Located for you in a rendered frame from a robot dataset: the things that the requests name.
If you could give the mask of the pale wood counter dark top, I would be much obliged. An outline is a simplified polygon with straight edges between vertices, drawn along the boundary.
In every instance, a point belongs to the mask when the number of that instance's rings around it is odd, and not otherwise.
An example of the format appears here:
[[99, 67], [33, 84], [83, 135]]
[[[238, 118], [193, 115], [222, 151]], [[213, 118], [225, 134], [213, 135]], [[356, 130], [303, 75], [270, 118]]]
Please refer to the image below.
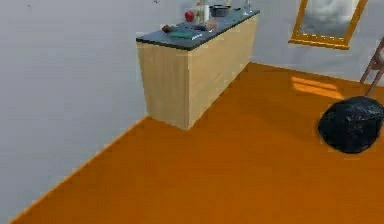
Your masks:
[[148, 116], [188, 130], [245, 69], [253, 54], [259, 12], [238, 10], [218, 28], [177, 28], [191, 39], [159, 30], [136, 39]]

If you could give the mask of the dark grey pot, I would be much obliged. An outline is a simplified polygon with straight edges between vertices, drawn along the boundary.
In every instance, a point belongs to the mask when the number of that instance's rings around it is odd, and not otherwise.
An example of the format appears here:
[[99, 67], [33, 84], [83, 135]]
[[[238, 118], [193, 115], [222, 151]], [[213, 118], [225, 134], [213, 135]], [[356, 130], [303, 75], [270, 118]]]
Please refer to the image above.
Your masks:
[[209, 7], [210, 15], [212, 17], [224, 17], [228, 14], [230, 6], [225, 5], [212, 5]]

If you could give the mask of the black garbage bag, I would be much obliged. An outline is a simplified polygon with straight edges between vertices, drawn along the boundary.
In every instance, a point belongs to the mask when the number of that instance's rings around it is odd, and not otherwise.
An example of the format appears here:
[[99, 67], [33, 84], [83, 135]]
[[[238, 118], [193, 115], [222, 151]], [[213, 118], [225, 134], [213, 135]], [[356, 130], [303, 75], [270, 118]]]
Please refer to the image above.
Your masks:
[[345, 154], [359, 154], [371, 147], [384, 124], [384, 106], [378, 101], [355, 96], [332, 104], [318, 121], [322, 140]]

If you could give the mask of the brown wooden chair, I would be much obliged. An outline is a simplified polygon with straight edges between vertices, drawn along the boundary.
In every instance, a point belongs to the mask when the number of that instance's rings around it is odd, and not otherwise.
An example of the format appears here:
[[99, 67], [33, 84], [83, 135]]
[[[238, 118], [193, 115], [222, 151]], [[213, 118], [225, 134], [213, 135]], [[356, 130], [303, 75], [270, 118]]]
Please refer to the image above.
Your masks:
[[370, 62], [368, 63], [362, 77], [360, 78], [359, 83], [364, 84], [369, 73], [372, 70], [376, 71], [376, 75], [370, 84], [368, 90], [365, 93], [365, 96], [368, 97], [370, 93], [373, 91], [373, 89], [377, 86], [380, 79], [384, 75], [384, 56], [381, 54], [381, 52], [384, 50], [384, 37], [381, 39], [380, 43], [378, 44]]

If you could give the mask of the gold framed wall picture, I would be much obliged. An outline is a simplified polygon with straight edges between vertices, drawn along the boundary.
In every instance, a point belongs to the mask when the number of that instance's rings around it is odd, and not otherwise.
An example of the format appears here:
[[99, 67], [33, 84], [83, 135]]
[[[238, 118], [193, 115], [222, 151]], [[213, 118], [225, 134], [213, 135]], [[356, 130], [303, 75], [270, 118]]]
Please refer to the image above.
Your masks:
[[289, 43], [348, 50], [368, 0], [301, 0]]

